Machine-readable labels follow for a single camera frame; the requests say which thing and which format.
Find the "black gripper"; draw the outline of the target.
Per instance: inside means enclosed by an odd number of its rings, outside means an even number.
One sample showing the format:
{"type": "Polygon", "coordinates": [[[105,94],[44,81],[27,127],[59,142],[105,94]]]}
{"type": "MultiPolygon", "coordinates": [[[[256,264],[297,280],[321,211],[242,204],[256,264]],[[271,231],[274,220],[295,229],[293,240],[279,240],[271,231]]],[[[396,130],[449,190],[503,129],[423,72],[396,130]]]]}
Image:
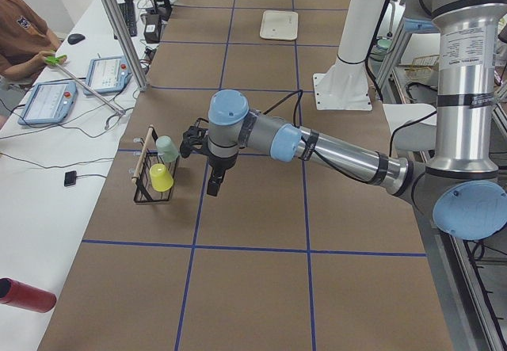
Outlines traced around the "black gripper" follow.
{"type": "Polygon", "coordinates": [[[225,173],[234,166],[238,152],[234,151],[232,155],[219,155],[218,150],[212,150],[208,130],[190,126],[182,135],[180,155],[182,158],[188,158],[192,153],[205,155],[208,158],[212,173],[207,184],[207,194],[218,196],[225,173]]]}

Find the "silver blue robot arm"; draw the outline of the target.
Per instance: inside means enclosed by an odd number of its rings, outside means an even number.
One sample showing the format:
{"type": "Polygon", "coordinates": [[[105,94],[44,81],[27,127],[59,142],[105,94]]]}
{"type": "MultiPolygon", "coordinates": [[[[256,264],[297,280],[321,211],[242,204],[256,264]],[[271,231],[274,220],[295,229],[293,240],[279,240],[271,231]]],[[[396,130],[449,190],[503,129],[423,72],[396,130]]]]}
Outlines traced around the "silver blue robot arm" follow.
{"type": "Polygon", "coordinates": [[[489,237],[506,223],[505,190],[489,156],[494,45],[505,12],[506,0],[407,0],[408,17],[428,18],[440,31],[436,146],[427,163],[297,128],[251,109],[236,90],[212,97],[208,127],[192,126],[184,133],[181,155],[208,158],[212,196],[239,150],[251,147],[282,162],[320,162],[353,180],[380,185],[456,238],[489,237]]]}

